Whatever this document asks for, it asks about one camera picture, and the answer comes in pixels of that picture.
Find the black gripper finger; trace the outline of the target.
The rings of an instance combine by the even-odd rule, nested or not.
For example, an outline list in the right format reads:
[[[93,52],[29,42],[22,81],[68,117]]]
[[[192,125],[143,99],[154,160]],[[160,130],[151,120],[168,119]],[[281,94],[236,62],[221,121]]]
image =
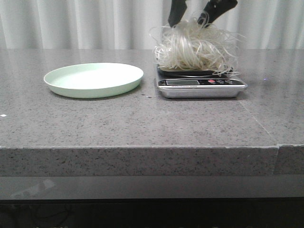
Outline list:
[[[172,0],[171,1],[171,10],[168,17],[168,23],[170,26],[177,25],[185,11],[187,9],[187,4],[185,0]]]
[[[198,19],[198,24],[212,24],[222,14],[235,8],[237,3],[237,0],[209,0]]]

